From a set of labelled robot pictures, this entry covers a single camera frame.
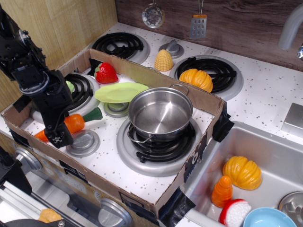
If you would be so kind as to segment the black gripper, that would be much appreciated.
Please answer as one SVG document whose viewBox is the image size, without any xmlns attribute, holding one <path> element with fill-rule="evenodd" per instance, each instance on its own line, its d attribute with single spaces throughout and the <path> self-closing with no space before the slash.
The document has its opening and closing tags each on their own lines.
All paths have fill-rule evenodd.
<svg viewBox="0 0 303 227">
<path fill-rule="evenodd" d="M 72 96 L 62 73 L 44 70 L 27 77 L 20 90 L 31 98 L 40 112 L 48 141 L 56 148 L 71 145 L 73 138 L 64 120 L 68 116 L 67 107 L 72 104 Z"/>
</svg>

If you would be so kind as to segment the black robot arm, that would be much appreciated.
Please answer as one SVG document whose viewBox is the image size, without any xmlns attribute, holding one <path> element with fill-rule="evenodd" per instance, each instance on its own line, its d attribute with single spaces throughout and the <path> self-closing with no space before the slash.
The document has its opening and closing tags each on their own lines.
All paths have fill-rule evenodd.
<svg viewBox="0 0 303 227">
<path fill-rule="evenodd" d="M 20 92 L 36 106 L 47 139 L 56 148 L 72 144 L 64 120 L 73 101 L 63 75 L 48 69 L 42 49 L 3 9 L 0 11 L 0 69 L 18 83 Z"/>
</svg>

